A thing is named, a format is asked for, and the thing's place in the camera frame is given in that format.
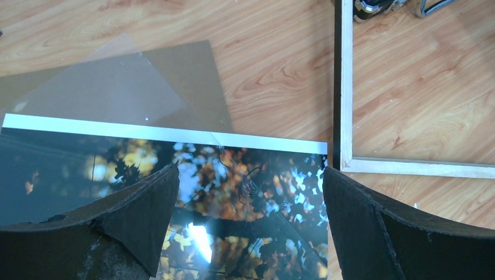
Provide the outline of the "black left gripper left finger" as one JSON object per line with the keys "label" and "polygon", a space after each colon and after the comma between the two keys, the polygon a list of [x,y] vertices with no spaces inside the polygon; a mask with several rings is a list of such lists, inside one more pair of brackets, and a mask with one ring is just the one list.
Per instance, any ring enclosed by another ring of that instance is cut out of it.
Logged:
{"label": "black left gripper left finger", "polygon": [[2,279],[149,279],[179,190],[175,164],[39,223],[1,227]]}

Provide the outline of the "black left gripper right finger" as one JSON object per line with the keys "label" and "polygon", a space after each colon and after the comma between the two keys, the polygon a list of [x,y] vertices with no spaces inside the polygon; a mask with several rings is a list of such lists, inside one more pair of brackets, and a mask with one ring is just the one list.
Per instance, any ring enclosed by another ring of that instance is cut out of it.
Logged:
{"label": "black left gripper right finger", "polygon": [[323,196],[344,279],[493,279],[494,231],[444,219],[338,170]]}

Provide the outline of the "wooden picture frame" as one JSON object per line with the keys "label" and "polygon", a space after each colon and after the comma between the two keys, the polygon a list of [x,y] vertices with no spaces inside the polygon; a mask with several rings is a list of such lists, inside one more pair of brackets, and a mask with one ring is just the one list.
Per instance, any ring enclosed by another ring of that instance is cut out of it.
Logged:
{"label": "wooden picture frame", "polygon": [[399,160],[353,156],[354,1],[334,5],[334,86],[332,166],[349,173],[493,179],[489,164]]}

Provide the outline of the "transparent acrylic sheet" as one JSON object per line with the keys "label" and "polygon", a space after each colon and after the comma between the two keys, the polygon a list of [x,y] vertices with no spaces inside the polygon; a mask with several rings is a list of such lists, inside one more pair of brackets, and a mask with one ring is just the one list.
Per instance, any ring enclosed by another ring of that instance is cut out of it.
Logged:
{"label": "transparent acrylic sheet", "polygon": [[1,131],[26,118],[35,128],[72,120],[77,128],[202,131],[218,141],[236,134],[209,129],[126,35],[1,108]]}

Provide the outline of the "autumn leaves photo print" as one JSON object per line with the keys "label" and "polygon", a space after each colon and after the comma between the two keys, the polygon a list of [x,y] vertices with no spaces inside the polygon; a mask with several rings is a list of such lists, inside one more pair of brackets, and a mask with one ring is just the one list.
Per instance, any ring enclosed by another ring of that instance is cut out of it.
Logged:
{"label": "autumn leaves photo print", "polygon": [[39,222],[175,163],[158,279],[326,279],[321,143],[15,120],[1,132],[1,223]]}

